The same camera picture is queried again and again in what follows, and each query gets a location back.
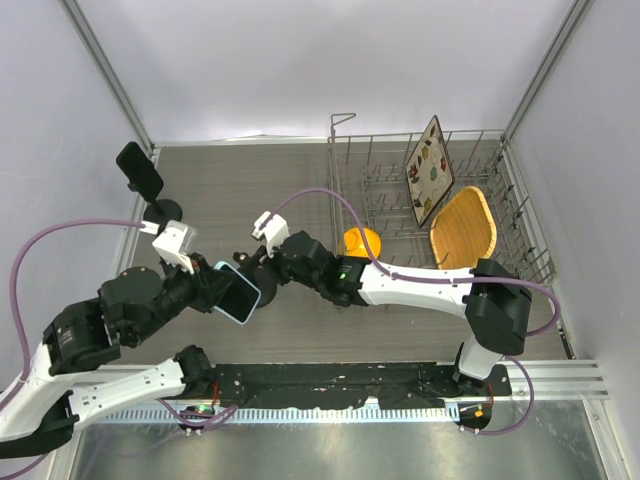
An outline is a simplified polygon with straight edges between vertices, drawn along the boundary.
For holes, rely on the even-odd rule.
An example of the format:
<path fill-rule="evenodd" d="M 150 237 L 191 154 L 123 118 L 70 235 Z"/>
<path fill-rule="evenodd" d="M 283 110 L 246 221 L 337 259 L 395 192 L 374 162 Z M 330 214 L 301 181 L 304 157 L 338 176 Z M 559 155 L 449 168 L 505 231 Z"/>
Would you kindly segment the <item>black phone stand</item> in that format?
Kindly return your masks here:
<path fill-rule="evenodd" d="M 257 308 L 270 304 L 277 293 L 277 282 L 272 272 L 265 268 L 263 261 L 267 258 L 266 249 L 259 247 L 255 253 L 235 252 L 233 260 L 238 265 L 240 273 L 260 292 Z"/>
<path fill-rule="evenodd" d="M 134 183 L 132 181 L 128 183 L 128 188 L 132 192 L 139 193 L 148 204 L 143 212 L 144 221 L 165 225 L 169 221 L 182 220 L 183 210 L 176 201 L 158 198 L 163 187 L 164 182 L 162 179 L 144 183 Z"/>

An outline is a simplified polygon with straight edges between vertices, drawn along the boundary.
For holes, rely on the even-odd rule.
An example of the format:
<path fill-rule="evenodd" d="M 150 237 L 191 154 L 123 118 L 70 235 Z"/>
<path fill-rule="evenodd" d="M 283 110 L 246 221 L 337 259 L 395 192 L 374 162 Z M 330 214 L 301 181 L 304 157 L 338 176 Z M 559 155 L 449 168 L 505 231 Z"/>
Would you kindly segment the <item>black phone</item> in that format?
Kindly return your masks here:
<path fill-rule="evenodd" d="M 128 179 L 131 191 L 139 193 L 147 203 L 153 203 L 164 182 L 152 161 L 136 142 L 129 142 L 116 157 L 116 165 Z"/>

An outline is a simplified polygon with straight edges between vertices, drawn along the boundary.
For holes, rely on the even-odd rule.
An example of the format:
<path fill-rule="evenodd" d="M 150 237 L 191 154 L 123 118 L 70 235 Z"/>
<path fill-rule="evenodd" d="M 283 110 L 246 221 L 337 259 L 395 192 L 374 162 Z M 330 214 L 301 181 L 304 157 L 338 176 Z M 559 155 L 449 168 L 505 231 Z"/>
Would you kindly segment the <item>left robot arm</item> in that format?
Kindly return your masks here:
<path fill-rule="evenodd" d="M 189 345 L 147 370 L 97 386 L 81 381 L 136 348 L 192 308 L 210 313 L 233 284 L 231 270 L 194 254 L 192 268 L 166 277 L 133 268 L 104 283 L 95 298 L 67 306 L 47 326 L 25 378 L 1 395 L 1 456 L 49 453 L 129 406 L 156 399 L 200 399 L 213 385 L 204 350 Z"/>

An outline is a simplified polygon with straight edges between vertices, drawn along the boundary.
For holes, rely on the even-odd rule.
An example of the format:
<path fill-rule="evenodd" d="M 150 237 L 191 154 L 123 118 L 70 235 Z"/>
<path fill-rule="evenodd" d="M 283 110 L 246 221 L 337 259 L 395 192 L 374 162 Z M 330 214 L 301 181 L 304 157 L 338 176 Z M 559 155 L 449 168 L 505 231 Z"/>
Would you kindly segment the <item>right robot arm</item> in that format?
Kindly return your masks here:
<path fill-rule="evenodd" d="M 400 305 L 466 320 L 472 335 L 451 371 L 462 394 L 477 393 L 501 358 L 524 351 L 531 292 L 492 259 L 453 270 L 400 267 L 335 255 L 304 231 L 253 237 L 266 249 L 261 265 L 281 285 L 299 283 L 339 307 Z"/>

